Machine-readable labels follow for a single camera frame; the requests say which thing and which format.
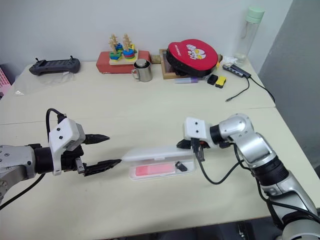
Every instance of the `cartoon print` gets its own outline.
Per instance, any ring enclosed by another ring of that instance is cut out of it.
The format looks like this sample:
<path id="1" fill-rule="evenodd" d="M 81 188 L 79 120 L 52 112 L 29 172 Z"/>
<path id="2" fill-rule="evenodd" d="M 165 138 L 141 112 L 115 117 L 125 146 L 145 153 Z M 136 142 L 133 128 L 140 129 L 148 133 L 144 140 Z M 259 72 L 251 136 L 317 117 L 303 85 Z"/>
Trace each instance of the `cartoon print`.
<path id="1" fill-rule="evenodd" d="M 198 49 L 191 44 L 186 45 L 186 47 L 189 49 L 188 55 L 191 59 L 204 59 L 206 57 L 205 51 L 202 49 Z"/>

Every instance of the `pink object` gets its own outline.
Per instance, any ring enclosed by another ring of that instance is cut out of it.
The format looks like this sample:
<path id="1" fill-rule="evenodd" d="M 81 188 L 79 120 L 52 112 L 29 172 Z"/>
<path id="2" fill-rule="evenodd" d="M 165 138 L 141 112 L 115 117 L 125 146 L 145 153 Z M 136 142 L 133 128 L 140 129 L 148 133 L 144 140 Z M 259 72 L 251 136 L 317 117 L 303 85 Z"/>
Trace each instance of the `pink object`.
<path id="1" fill-rule="evenodd" d="M 11 84 L 8 81 L 5 73 L 2 71 L 0 67 L 0 96 L 3 97 L 3 95 L 6 94 L 6 92 L 9 90 L 10 87 L 11 87 Z"/>
<path id="2" fill-rule="evenodd" d="M 135 169 L 135 175 L 139 177 L 156 175 L 156 174 L 170 174 L 175 172 L 176 172 L 176 167 L 174 163 L 137 166 Z"/>
<path id="3" fill-rule="evenodd" d="M 96 61 L 96 67 L 98 68 L 99 72 L 102 74 L 131 74 L 131 70 L 134 69 L 134 65 L 110 65 L 109 64 L 109 51 L 102 51 Z M 151 62 L 150 54 L 148 51 L 141 51 L 138 52 L 138 59 L 145 59 Z"/>

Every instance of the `red bag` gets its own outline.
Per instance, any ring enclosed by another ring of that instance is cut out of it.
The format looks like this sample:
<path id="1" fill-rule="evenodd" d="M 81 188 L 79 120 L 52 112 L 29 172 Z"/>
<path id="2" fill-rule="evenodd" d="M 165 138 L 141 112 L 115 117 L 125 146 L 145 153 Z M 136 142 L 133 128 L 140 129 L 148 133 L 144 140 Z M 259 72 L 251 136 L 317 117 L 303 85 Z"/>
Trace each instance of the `red bag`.
<path id="1" fill-rule="evenodd" d="M 207 43 L 197 39 L 171 42 L 166 59 L 176 74 L 203 77 L 210 74 L 218 62 L 218 54 Z"/>

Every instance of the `mug handle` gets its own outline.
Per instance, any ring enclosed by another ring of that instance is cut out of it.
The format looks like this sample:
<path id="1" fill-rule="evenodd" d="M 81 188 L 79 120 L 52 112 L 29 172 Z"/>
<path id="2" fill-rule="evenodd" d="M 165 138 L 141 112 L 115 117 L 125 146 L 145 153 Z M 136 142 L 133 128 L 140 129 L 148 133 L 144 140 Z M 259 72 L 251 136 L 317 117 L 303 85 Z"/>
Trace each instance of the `mug handle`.
<path id="1" fill-rule="evenodd" d="M 137 69 L 132 69 L 131 74 L 135 79 L 138 79 L 138 80 L 140 79 L 139 72 L 137 71 Z"/>

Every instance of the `red box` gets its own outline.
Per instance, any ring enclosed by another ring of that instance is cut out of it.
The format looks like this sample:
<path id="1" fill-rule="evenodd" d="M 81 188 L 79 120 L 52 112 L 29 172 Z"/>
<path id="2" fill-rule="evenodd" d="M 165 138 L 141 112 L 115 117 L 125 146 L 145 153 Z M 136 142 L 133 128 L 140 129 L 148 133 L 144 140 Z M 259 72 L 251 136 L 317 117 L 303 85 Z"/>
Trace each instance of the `red box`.
<path id="1" fill-rule="evenodd" d="M 102 74 L 130 74 L 134 69 L 133 64 L 128 65 L 110 65 L 109 64 L 109 51 L 102 51 L 96 61 L 96 67 Z M 145 59 L 151 62 L 150 53 L 148 51 L 138 52 L 138 59 Z"/>

